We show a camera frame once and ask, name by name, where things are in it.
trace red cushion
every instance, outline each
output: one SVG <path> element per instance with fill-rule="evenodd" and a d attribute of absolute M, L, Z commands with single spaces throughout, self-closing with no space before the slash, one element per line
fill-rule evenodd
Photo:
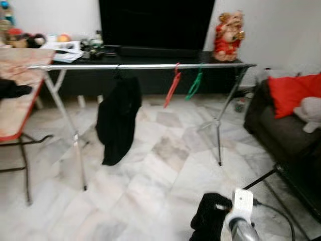
<path fill-rule="evenodd" d="M 293 114 L 306 97 L 321 97 L 321 74 L 299 77 L 268 78 L 275 107 L 275 118 Z"/>

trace black cloth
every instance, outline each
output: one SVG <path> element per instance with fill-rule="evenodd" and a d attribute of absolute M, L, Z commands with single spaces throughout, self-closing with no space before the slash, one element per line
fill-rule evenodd
<path fill-rule="evenodd" d="M 96 131 L 105 145 L 103 165 L 115 165 L 126 155 L 134 139 L 135 118 L 141 106 L 137 78 L 117 78 L 117 85 L 99 105 Z"/>
<path fill-rule="evenodd" d="M 0 99 L 20 97 L 30 94 L 31 90 L 31 86 L 17 85 L 13 80 L 0 79 Z"/>
<path fill-rule="evenodd" d="M 216 208 L 216 204 L 232 208 L 232 201 L 218 193 L 205 193 L 191 221 L 195 231 L 190 241 L 220 241 L 223 223 L 227 210 Z"/>

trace cable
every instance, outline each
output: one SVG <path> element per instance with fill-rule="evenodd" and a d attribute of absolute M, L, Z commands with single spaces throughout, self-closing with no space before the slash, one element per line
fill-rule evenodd
<path fill-rule="evenodd" d="M 294 230 L 294 226 L 293 226 L 293 223 L 292 221 L 283 213 L 281 212 L 280 210 L 276 209 L 275 207 L 272 207 L 268 204 L 264 204 L 264 203 L 261 203 L 259 200 L 257 200 L 256 198 L 253 199 L 253 205 L 254 206 L 263 206 L 263 207 L 267 207 L 267 208 L 270 208 L 272 209 L 273 211 L 277 212 L 278 214 L 280 214 L 281 216 L 283 216 L 286 221 L 289 223 L 290 225 L 290 228 L 291 228 L 291 236 L 292 236 L 292 241 L 295 241 L 295 230 Z"/>

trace figurine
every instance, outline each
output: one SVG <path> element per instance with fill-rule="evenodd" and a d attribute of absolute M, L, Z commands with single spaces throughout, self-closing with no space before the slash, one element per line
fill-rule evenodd
<path fill-rule="evenodd" d="M 243 14 L 240 11 L 235 13 L 223 13 L 219 17 L 220 24 L 216 26 L 213 57 L 219 61 L 234 61 L 236 51 L 244 39 Z"/>

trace table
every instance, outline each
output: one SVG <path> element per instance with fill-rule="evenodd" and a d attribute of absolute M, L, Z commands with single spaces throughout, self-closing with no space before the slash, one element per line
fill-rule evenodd
<path fill-rule="evenodd" d="M 0 142 L 18 139 L 17 143 L 0 144 L 0 147 L 19 146 L 24 166 L 0 170 L 3 172 L 26 171 L 25 187 L 28 204 L 32 204 L 29 184 L 29 164 L 24 145 L 43 142 L 23 133 L 23 129 L 32 111 L 39 91 L 44 83 L 43 72 L 28 70 L 27 65 L 50 64 L 54 56 L 52 50 L 38 49 L 0 49 L 0 76 L 4 79 L 14 80 L 17 85 L 29 85 L 33 89 L 30 94 L 18 98 L 5 98 L 0 101 Z"/>

